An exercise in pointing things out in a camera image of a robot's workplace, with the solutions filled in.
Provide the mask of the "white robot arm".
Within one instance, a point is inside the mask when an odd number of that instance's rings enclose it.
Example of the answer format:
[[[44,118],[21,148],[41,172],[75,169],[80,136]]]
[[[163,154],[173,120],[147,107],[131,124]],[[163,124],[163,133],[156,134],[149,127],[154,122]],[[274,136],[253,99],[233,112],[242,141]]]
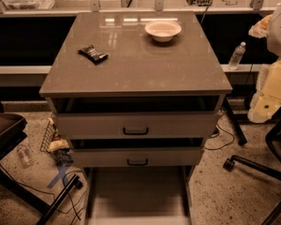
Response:
[[[255,38],[267,38],[268,51],[278,56],[270,66],[261,67],[247,114],[251,122],[264,123],[281,107],[281,3],[273,14],[253,25],[248,34]]]

